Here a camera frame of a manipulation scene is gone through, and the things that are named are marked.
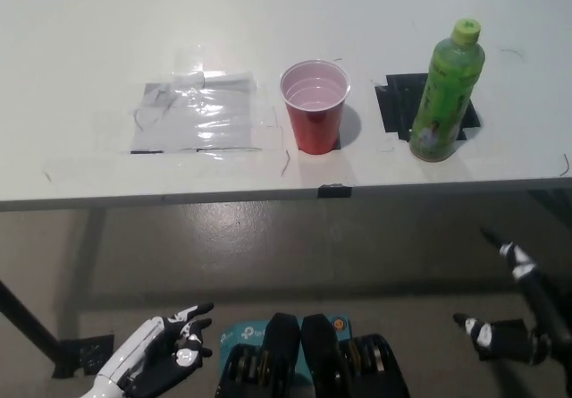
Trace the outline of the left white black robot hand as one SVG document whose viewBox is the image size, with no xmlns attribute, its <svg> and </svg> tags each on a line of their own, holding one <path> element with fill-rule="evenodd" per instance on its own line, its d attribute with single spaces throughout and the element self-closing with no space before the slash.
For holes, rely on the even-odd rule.
<svg viewBox="0 0 572 398">
<path fill-rule="evenodd" d="M 98 371 L 87 397 L 159 397 L 203 366 L 213 352 L 203 330 L 214 308 L 205 303 L 145 321 Z"/>
</svg>

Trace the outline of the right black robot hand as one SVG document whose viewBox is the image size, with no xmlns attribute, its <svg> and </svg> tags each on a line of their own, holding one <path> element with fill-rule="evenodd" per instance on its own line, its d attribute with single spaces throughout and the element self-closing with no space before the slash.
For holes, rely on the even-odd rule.
<svg viewBox="0 0 572 398">
<path fill-rule="evenodd" d="M 498 250 L 513 280 L 534 315 L 529 329 L 521 319 L 487 322 L 463 313 L 455 323 L 470 337 L 480 360 L 514 360 L 538 365 L 556 360 L 571 369 L 571 294 L 562 293 L 519 245 L 502 239 L 490 229 L 484 238 Z"/>
</svg>

